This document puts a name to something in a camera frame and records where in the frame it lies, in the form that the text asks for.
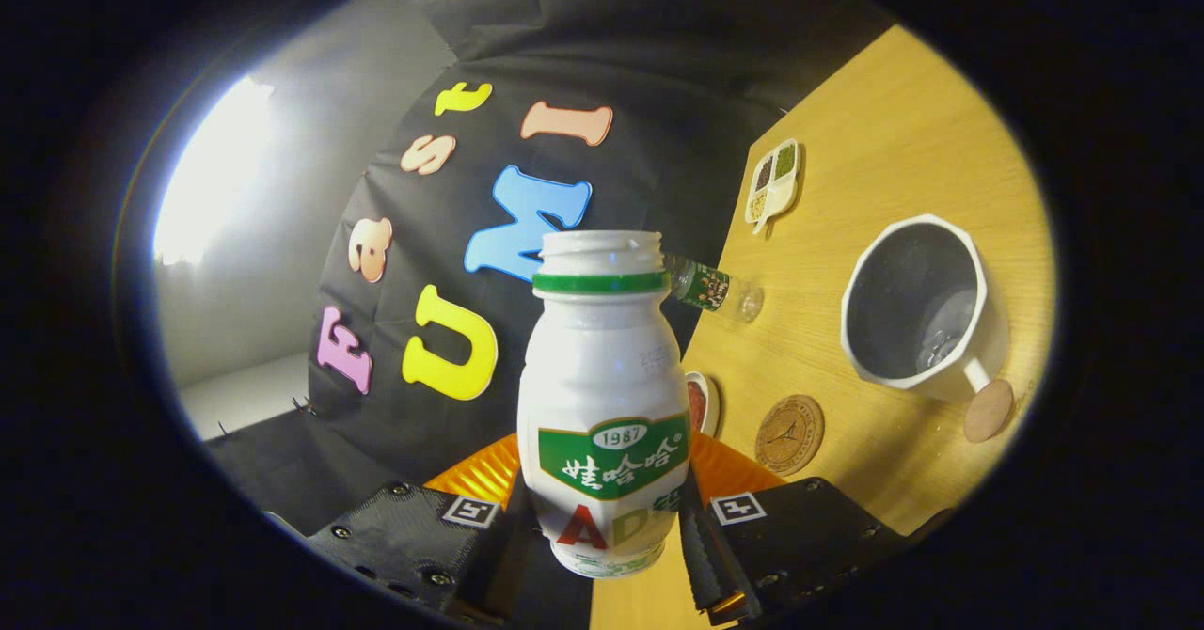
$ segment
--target cork coaster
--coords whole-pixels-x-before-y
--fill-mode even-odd
[[[985,442],[995,437],[1008,423],[1011,413],[1011,384],[997,378],[979,390],[966,407],[966,437],[970,442]]]
[[[808,395],[791,395],[769,410],[756,434],[756,460],[792,475],[815,458],[824,441],[824,410]]]

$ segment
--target blue letter m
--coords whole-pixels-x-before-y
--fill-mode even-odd
[[[573,228],[582,223],[591,192],[584,181],[566,186],[527,176],[514,165],[506,167],[494,182],[494,199],[514,223],[474,232],[464,252],[464,269],[476,272],[485,266],[531,282],[539,266],[533,254],[543,247],[547,232],[556,232],[543,214]]]

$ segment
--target mug handle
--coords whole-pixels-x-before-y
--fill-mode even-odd
[[[974,388],[975,393],[980,393],[991,382],[991,377],[982,369],[982,364],[978,358],[970,358],[966,367],[962,369],[962,372],[966,373],[966,379],[970,382],[970,387]]]

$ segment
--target light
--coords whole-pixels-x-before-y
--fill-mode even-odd
[[[199,264],[243,186],[254,181],[267,139],[273,88],[235,83],[189,140],[159,210],[154,255],[164,265]]]

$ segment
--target white divided dish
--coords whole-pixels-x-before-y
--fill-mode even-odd
[[[783,151],[785,149],[792,152],[786,153],[789,159],[783,157]],[[744,222],[756,224],[752,229],[754,234],[761,232],[769,217],[780,214],[795,202],[798,159],[798,142],[793,139],[787,139],[779,143],[777,148],[766,153],[765,158],[761,158],[754,165],[752,177],[749,183],[749,196],[744,202]],[[768,181],[766,181],[765,186],[757,188],[757,179],[761,177],[761,171],[766,165],[769,166]],[[754,208],[757,204],[760,204],[759,211]]]

